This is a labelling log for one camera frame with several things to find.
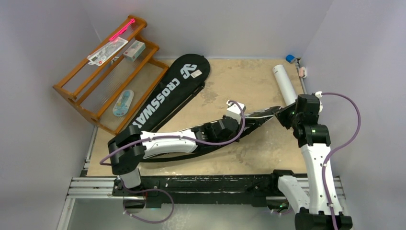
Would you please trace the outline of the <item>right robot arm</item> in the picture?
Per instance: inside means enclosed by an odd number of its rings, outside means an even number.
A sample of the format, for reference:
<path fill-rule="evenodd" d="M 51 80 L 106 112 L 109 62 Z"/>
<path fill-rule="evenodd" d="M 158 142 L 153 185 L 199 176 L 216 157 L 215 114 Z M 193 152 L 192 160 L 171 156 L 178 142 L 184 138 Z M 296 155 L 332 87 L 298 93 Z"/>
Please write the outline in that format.
<path fill-rule="evenodd" d="M 295 212 L 297 230 L 350 230 L 353 221 L 340 204 L 329 161 L 335 150 L 331 149 L 328 127 L 318 122 L 323 95 L 300 94 L 293 104 L 275 114 L 283 127 L 293 129 L 305 161 L 309 192 L 292 175 L 271 179 L 269 189 L 275 195 L 285 195 Z"/>

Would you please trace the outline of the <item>black racket bag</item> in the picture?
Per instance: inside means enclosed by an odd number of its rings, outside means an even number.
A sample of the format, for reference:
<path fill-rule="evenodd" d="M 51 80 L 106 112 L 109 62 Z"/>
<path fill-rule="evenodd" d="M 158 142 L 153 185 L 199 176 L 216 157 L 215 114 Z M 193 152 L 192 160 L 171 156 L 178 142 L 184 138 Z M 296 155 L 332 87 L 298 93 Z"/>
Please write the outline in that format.
<path fill-rule="evenodd" d="M 247 118 L 254 120 L 254 130 L 255 130 L 258 127 L 262 126 L 268 120 L 272 119 L 274 117 L 274 113 L 277 112 L 280 108 L 281 108 L 280 106 L 273 106 L 260 111 L 255 111 L 253 113 L 248 113 L 245 114 L 245 119 Z M 197 138 L 201 138 L 203 141 L 215 143 L 226 142 L 231 140 L 239 133 L 240 129 L 241 124 L 239 125 L 236 120 L 227 117 L 225 115 L 219 120 L 200 124 L 191 128 L 192 131 L 197 132 L 196 134 Z M 224 147 L 224 145 L 211 146 L 198 143 L 197 148 L 189 154 L 171 157 L 161 157 L 160 155 L 158 155 L 148 159 L 143 159 L 141 160 L 141 162 L 157 163 L 157 162 L 187 160 L 206 155 L 222 147 Z"/>
<path fill-rule="evenodd" d="M 172 62 L 128 125 L 141 131 L 158 131 L 205 87 L 210 72 L 209 60 L 203 55 L 180 56 Z"/>

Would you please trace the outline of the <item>white shuttlecock tube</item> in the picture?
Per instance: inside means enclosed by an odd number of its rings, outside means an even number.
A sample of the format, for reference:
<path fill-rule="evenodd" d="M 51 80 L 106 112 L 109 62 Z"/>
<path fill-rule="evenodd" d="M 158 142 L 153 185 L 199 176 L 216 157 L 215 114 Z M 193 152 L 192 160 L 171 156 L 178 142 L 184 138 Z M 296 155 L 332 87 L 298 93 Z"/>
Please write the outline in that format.
<path fill-rule="evenodd" d="M 293 104 L 297 99 L 297 94 L 284 66 L 282 64 L 276 65 L 272 68 L 272 72 L 278 83 L 285 104 Z"/>

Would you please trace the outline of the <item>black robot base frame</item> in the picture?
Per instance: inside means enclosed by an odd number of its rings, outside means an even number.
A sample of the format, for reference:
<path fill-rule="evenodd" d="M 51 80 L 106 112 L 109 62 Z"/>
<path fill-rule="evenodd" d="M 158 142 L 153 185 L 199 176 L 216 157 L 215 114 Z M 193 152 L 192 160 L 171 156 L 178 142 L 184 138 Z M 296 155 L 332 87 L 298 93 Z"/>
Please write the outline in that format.
<path fill-rule="evenodd" d="M 296 177 L 301 188 L 309 192 L 306 174 L 274 170 L 269 174 L 142 176 L 141 185 L 128 191 L 117 177 L 78 177 L 71 180 L 68 198 L 129 200 L 147 208 L 160 208 L 171 200 L 176 204 L 277 208 L 286 201 L 277 188 L 282 175 Z"/>

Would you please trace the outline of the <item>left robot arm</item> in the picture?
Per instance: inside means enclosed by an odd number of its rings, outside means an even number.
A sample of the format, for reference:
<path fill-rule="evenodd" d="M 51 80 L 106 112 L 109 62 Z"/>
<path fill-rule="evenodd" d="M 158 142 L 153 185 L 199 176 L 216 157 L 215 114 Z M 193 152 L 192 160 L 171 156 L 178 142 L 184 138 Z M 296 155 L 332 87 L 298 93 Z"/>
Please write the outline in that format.
<path fill-rule="evenodd" d="M 245 125 L 245 118 L 237 121 L 228 116 L 172 133 L 146 132 L 130 125 L 108 142 L 109 155 L 100 164 L 105 165 L 109 159 L 112 173 L 124 181 L 124 190 L 137 196 L 143 189 L 139 163 L 181 161 L 205 155 L 238 141 Z"/>

